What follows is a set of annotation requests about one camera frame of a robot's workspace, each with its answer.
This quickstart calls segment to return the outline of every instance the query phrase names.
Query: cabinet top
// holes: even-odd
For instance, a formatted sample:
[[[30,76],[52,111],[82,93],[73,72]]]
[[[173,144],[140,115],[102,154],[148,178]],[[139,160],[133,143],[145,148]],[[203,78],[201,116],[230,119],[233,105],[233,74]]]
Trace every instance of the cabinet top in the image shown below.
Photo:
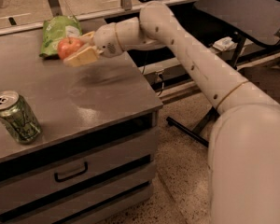
[[[84,21],[83,33],[104,23]],[[41,30],[0,36],[0,91],[22,95],[43,130],[32,144],[20,145],[0,123],[0,162],[162,107],[127,53],[72,68],[40,58],[41,43]]]

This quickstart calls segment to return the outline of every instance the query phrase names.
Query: gray cabinet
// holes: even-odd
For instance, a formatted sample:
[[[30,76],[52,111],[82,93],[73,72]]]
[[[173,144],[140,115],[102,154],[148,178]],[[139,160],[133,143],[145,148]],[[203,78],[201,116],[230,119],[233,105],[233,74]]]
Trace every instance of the gray cabinet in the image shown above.
[[[0,91],[43,128],[23,146],[0,124],[0,222],[95,223],[151,196],[162,103],[127,54],[72,69],[35,56],[41,35],[0,36]]]

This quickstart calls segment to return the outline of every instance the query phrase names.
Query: green plastic bag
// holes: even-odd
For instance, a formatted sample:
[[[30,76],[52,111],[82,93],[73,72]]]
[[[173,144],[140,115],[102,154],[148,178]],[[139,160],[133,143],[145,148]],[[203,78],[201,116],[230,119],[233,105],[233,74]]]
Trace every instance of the green plastic bag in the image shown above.
[[[82,29],[75,16],[57,16],[50,21],[44,21],[43,43],[40,57],[54,57],[60,40],[65,37],[82,35]]]

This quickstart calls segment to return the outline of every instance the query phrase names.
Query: metal drawer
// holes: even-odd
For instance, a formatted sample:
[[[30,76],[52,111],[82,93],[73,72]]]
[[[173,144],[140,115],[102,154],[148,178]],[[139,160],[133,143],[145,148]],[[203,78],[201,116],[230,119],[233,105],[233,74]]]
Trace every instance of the metal drawer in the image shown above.
[[[106,182],[102,186],[99,185],[97,187],[86,189],[82,191],[82,193],[75,194],[75,196],[70,199],[67,198],[66,201],[52,203],[49,207],[41,208],[42,210],[35,210],[37,212],[36,214],[27,214],[26,217],[14,219],[11,222],[15,224],[43,224],[55,223],[60,220],[65,221],[65,219],[69,221],[71,220],[70,216],[73,216],[74,214],[76,214],[76,216],[80,216],[77,215],[77,213],[82,213],[85,209],[90,209],[92,206],[96,206],[96,208],[92,209],[92,212],[95,213],[96,218],[98,218],[99,216],[96,215],[97,210],[102,211],[104,207],[109,206],[109,203],[114,203],[114,201],[116,201],[116,199],[114,199],[113,202],[106,202],[105,200],[110,200],[112,197],[119,196],[119,194],[125,193],[130,189],[133,189],[133,192],[137,192],[135,187],[142,187],[143,184],[146,183],[145,187],[149,186],[148,181],[155,176],[155,173],[156,165],[152,162],[130,171],[125,176],[120,176],[119,178]],[[147,192],[146,194],[143,193],[142,196],[145,196],[145,199],[147,199]]]
[[[0,214],[48,196],[61,189],[100,175],[130,161],[153,155],[157,149],[159,130],[157,127],[107,144],[85,157],[63,164],[48,165],[42,170],[0,183]]]
[[[142,201],[147,200],[153,194],[153,186],[150,184],[148,187],[142,188],[113,203],[107,204],[100,210],[95,212],[89,212],[84,214],[82,217],[76,219],[70,219],[64,224],[95,224],[101,220],[115,215],[116,213],[123,211],[133,205],[139,204]]]

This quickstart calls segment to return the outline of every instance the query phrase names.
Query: soda can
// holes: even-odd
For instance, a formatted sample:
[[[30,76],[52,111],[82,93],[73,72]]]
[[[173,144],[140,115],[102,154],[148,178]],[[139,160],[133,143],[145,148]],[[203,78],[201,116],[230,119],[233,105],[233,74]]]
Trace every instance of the soda can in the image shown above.
[[[21,144],[28,144],[41,133],[31,107],[15,91],[0,92],[0,121],[10,135]]]

